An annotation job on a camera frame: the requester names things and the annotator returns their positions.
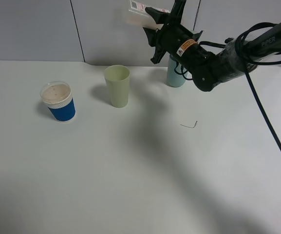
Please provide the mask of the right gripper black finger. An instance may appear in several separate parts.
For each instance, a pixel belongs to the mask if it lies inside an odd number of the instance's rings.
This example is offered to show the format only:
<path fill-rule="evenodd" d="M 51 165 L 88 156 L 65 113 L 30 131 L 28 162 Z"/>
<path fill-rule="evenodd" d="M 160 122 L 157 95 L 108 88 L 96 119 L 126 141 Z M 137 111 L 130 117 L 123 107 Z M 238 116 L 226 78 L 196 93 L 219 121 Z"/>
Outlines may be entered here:
<path fill-rule="evenodd" d="M 146 7 L 145 11 L 149 14 L 156 24 L 168 24 L 170 22 L 170 13 L 162 12 L 152 7 Z"/>
<path fill-rule="evenodd" d="M 160 29 L 150 29 L 143 27 L 143 30 L 147 36 L 149 46 L 160 46 L 158 41 Z"/>

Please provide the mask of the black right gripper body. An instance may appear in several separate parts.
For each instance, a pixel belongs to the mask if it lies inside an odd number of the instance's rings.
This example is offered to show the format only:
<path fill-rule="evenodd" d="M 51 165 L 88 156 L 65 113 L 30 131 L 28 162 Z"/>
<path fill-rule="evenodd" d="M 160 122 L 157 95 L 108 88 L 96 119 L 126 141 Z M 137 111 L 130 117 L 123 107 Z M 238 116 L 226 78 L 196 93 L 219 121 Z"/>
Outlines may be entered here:
<path fill-rule="evenodd" d="M 204 60 L 204 50 L 197 43 L 196 35 L 181 24 L 185 4 L 185 0 L 174 2 L 170 22 L 163 24 L 159 32 L 160 46 L 153 46 L 155 51 L 150 59 L 153 64 L 158 64 L 165 53 L 172 55 L 182 65 Z"/>

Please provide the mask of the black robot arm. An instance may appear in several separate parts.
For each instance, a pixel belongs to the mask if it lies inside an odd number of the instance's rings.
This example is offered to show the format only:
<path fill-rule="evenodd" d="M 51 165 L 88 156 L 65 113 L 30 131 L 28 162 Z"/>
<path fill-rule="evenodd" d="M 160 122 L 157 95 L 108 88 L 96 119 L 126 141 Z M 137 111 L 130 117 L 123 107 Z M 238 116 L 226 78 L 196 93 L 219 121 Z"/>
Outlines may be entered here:
<path fill-rule="evenodd" d="M 152 63 L 158 64 L 169 53 L 191 73 L 199 90 L 210 92 L 218 84 L 264 65 L 263 58 L 281 54 L 281 23 L 258 23 L 236 39 L 226 39 L 225 44 L 199 42 L 201 33 L 193 33 L 181 24 L 185 4 L 184 0 L 175 1 L 169 13 L 146 7 L 146 13 L 162 28 L 144 31 L 149 45 L 155 48 Z"/>

